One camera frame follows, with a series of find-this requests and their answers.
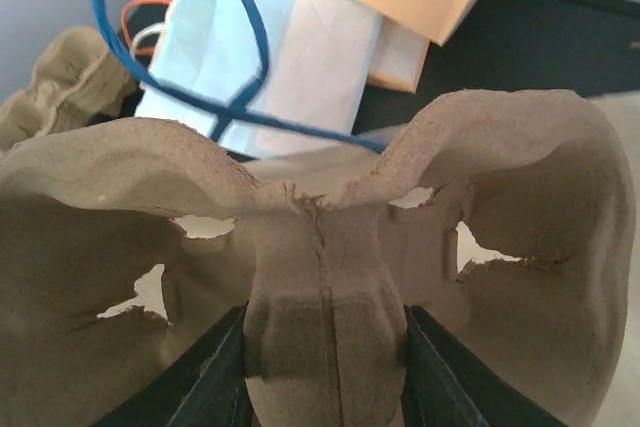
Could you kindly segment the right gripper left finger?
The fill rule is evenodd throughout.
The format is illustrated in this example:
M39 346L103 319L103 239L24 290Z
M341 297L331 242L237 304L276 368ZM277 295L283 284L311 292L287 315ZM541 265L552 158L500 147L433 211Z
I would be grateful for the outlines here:
M146 388L94 424L109 426L250 426L243 324L236 306Z

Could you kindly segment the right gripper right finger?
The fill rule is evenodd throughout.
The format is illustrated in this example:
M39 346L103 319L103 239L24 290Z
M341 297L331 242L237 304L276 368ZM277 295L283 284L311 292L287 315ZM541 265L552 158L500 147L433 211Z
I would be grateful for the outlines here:
M560 427L504 382L421 307L405 308L408 364L401 396L407 426Z

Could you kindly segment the blue checkered paper bag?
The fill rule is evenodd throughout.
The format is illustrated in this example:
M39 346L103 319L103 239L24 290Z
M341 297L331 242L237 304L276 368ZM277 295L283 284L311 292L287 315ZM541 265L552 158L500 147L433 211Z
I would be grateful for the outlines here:
M624 92L593 97L596 105L616 129L631 166L639 168L639 93ZM243 166L261 181L300 182L314 192L328 188L326 179L351 177L369 172L377 155L342 145L284 157L254 160Z

